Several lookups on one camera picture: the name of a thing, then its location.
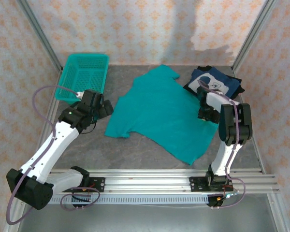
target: gray floor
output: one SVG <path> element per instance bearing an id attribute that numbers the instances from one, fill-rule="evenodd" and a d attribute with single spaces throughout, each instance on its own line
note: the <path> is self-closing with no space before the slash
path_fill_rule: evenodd
<path id="1" fill-rule="evenodd" d="M 185 85 L 191 78 L 194 66 L 171 66 L 180 74 L 177 82 Z M 113 106 L 119 96 L 130 88 L 135 77 L 143 75 L 154 66 L 110 66 L 106 79 L 104 95 Z M 217 67 L 228 75 L 233 75 L 230 67 Z M 57 117 L 68 104 L 60 102 Z M 98 121 L 90 134 L 77 137 L 60 157 L 54 168 L 80 166 L 85 169 L 172 169 L 193 168 L 206 170 L 215 159 L 220 140 L 216 133 L 207 152 L 197 159 L 192 166 L 177 160 L 169 152 L 152 140 L 131 133 L 129 139 L 109 138 L 104 136 L 109 117 Z M 259 168 L 259 162 L 252 141 L 248 141 L 235 157 L 232 168 Z"/>

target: aluminum frame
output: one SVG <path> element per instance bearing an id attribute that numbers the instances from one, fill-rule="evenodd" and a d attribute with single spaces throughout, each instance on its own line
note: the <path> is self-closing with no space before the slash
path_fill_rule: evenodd
<path id="1" fill-rule="evenodd" d="M 50 45 L 46 35 L 44 34 L 36 16 L 34 15 L 32 9 L 30 8 L 30 5 L 28 4 L 27 0 L 17 0 L 20 8 L 23 10 L 25 16 L 27 17 L 28 21 L 30 22 L 34 32 L 40 39 L 43 47 L 49 54 L 54 66 L 57 68 L 58 71 L 61 70 L 62 65 L 60 64 L 60 61 L 58 57 L 56 56 L 52 46 Z"/>
<path id="2" fill-rule="evenodd" d="M 232 65 L 232 69 L 234 70 L 234 72 L 236 72 L 237 69 L 243 63 L 243 60 L 245 59 L 246 55 L 248 54 L 248 51 L 250 50 L 251 46 L 253 45 L 260 31 L 262 30 L 264 24 L 266 23 L 266 19 L 271 14 L 276 2 L 277 0 L 267 0 L 267 2 L 264 4 L 254 25 L 252 26 L 249 34 L 247 35 L 240 52 L 235 58 L 235 61 Z"/>
<path id="3" fill-rule="evenodd" d="M 277 230 L 290 232 L 290 219 L 288 217 L 285 205 L 283 203 L 283 197 L 281 194 L 268 193 L 267 198 L 270 203 L 274 222 Z"/>
<path id="4" fill-rule="evenodd" d="M 67 170 L 68 169 L 53 169 L 51 175 L 63 173 Z M 205 176 L 205 171 L 188 169 L 104 169 L 88 171 L 92 177 L 105 177 L 103 194 L 214 194 L 206 191 L 191 192 L 189 177 Z M 245 182 L 247 194 L 267 194 L 279 192 L 275 175 L 262 174 L 258 169 L 232 169 L 230 176 L 241 178 Z M 241 182 L 238 180 L 234 180 L 232 182 L 233 186 L 239 190 L 240 193 L 242 193 L 243 185 Z"/>

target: metal extrusion bar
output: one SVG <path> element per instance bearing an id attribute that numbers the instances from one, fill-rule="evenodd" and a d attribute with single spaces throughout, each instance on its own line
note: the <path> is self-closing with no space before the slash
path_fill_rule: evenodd
<path id="1" fill-rule="evenodd" d="M 52 174 L 65 170 L 53 170 Z M 90 176 L 105 177 L 103 194 L 195 194 L 190 190 L 189 177 L 205 176 L 205 171 L 194 170 L 96 170 L 89 171 Z M 234 171 L 231 177 L 241 178 L 246 184 L 248 194 L 278 193 L 279 188 L 274 175 L 262 174 L 260 171 Z M 233 181 L 233 186 L 243 191 L 243 185 Z M 198 192 L 210 195 L 213 192 Z"/>
<path id="2" fill-rule="evenodd" d="M 58 71 L 61 70 L 61 64 L 52 48 L 50 45 L 47 37 L 45 36 L 37 18 L 35 17 L 32 9 L 30 8 L 27 0 L 17 0 L 19 6 L 22 8 L 24 11 L 24 14 L 27 16 L 30 24 L 32 25 L 35 33 L 39 37 L 41 43 L 43 44 L 44 48 L 46 49 L 47 53 L 49 54 L 54 66 L 58 69 Z"/>
<path id="3" fill-rule="evenodd" d="M 233 63 L 232 69 L 235 72 L 240 67 L 244 58 L 248 54 L 248 51 L 250 50 L 253 42 L 256 40 L 262 27 L 264 26 L 266 19 L 270 15 L 270 13 L 272 12 L 272 9 L 274 8 L 276 2 L 277 2 L 277 0 L 267 0 L 267 2 L 264 4 L 264 7 L 260 11 L 259 16 L 257 17 L 254 25 L 252 26 L 245 42 L 243 43 L 243 46 L 242 46 L 240 52 L 238 53 L 238 55 Z"/>
<path id="4" fill-rule="evenodd" d="M 26 204 L 21 200 L 14 198 L 12 207 L 11 207 L 11 220 L 16 221 L 21 216 L 23 216 Z M 17 232 L 19 229 L 20 223 L 10 226 L 8 223 L 5 223 L 3 232 Z"/>
<path id="5" fill-rule="evenodd" d="M 82 205 L 88 204 L 97 198 L 97 194 L 84 194 L 83 197 L 78 197 L 84 201 L 76 200 L 72 196 L 63 198 L 63 204 Z M 48 204 L 60 204 L 62 195 L 54 195 Z M 122 194 L 102 194 L 95 204 L 208 204 L 206 195 L 122 195 Z"/>
<path id="6" fill-rule="evenodd" d="M 267 194 L 278 232 L 290 232 L 290 218 L 281 194 Z"/>

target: black mounting bracket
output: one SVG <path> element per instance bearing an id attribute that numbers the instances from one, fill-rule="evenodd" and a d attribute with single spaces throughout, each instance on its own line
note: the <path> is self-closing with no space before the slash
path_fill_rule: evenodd
<path id="1" fill-rule="evenodd" d="M 232 192 L 233 183 L 225 175 L 214 175 L 211 166 L 205 176 L 189 177 L 191 192 Z"/>
<path id="2" fill-rule="evenodd" d="M 105 177 L 89 177 L 88 180 L 88 186 L 82 186 L 80 185 L 79 187 L 84 187 L 84 188 L 94 188 L 96 190 L 98 190 L 99 192 L 104 192 L 104 187 L 105 187 Z M 73 192 L 73 193 L 77 193 L 77 192 L 96 192 L 93 190 L 87 190 L 87 189 L 67 189 L 64 192 Z"/>

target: patterned wallpaper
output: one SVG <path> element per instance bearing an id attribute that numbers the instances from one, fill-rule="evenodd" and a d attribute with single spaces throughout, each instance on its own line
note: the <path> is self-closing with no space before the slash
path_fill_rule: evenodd
<path id="1" fill-rule="evenodd" d="M 34 154 L 43 126 L 31 96 L 38 87 L 54 84 L 57 75 L 16 1 L 0 0 L 0 232 L 11 196 L 5 176 Z M 41 112 L 47 111 L 50 93 L 37 97 Z"/>
<path id="2" fill-rule="evenodd" d="M 236 73 L 249 94 L 266 170 L 278 175 L 290 217 L 290 0 L 278 0 Z"/>
<path id="3" fill-rule="evenodd" d="M 265 0 L 29 0 L 62 65 L 232 65 Z"/>

